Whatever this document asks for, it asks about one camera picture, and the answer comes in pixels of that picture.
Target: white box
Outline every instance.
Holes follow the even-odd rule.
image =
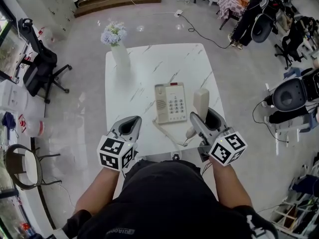
[[[217,138],[208,154],[226,166],[237,160],[246,148],[247,143],[243,137],[235,132]]]
[[[134,142],[123,141],[103,135],[96,150],[99,163],[101,166],[122,171],[123,168],[134,159],[136,146]]]

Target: striped cloth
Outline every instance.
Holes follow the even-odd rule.
[[[245,9],[238,0],[218,0],[217,4],[219,5],[218,18],[221,19],[228,18],[228,10],[231,10],[235,16],[240,17]]]

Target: black pants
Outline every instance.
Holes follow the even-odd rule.
[[[265,101],[267,105],[271,106],[274,105],[273,102],[273,95],[267,96],[265,98]],[[292,120],[298,116],[303,116],[307,114],[308,111],[306,109],[306,106],[302,106],[301,108],[291,111],[291,112],[281,112],[281,111],[276,111],[274,114],[269,116],[269,122],[271,124],[279,124],[288,120]]]
[[[251,42],[251,30],[254,26],[255,18],[262,12],[258,3],[259,1],[250,1],[243,15],[239,19],[232,35],[233,40],[243,44],[244,46],[247,46]]]

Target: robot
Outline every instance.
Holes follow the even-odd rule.
[[[203,120],[190,113],[190,122],[195,133],[202,138],[198,152],[202,162],[209,156],[226,166],[237,160],[247,148],[247,143],[232,127],[228,127],[224,118],[212,108],[208,108]],[[132,116],[114,123],[107,135],[103,135],[97,148],[101,166],[122,171],[127,168],[137,152],[137,139],[142,125],[142,118]]]

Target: white flower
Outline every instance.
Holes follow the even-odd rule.
[[[101,35],[101,42],[104,44],[116,45],[126,36],[126,34],[127,32],[123,22],[118,23],[116,21],[111,21],[111,23],[105,27],[104,32]]]

